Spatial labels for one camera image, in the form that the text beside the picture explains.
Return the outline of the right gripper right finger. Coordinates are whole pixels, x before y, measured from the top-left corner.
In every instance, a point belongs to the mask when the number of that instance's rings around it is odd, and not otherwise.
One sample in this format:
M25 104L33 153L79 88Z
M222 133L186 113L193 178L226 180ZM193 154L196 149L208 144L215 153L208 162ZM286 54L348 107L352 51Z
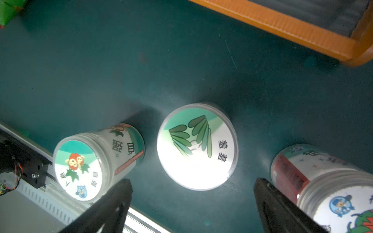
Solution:
M258 178L254 197L263 229L266 233L329 233L329 226L321 226L299 209L297 197L310 182L305 178L279 178L272 185Z

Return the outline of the orange fruit label jar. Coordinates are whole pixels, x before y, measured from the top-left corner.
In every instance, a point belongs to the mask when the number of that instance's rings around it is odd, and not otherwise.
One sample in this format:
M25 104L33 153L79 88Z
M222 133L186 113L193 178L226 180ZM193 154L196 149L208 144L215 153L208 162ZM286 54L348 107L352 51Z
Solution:
M99 132L61 140L53 152L55 177L80 202L95 202L122 180L145 155L145 143L132 125L120 123Z

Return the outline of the orange wooden tiered shelf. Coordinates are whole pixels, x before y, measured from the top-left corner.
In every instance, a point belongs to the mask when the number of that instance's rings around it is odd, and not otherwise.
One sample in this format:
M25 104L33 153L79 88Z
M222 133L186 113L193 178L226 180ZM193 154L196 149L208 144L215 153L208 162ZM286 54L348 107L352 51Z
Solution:
M251 1L195 1L196 4L297 43L350 67L373 59L373 4L351 36L342 36Z

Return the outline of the green leaf label jar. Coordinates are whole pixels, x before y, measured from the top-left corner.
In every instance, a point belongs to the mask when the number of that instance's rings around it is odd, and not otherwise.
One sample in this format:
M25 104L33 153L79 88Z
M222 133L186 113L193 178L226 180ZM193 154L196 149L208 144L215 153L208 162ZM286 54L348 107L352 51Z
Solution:
M224 184L239 158L233 124L212 103L188 104L171 112L161 124L156 148L169 177L195 191Z

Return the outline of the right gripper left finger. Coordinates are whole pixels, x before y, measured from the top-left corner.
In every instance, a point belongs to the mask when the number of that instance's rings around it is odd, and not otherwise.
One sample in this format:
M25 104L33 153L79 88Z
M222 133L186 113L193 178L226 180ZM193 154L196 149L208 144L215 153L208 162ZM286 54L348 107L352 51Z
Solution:
M112 186L94 205L62 233L121 233L131 205L133 189L129 179Z

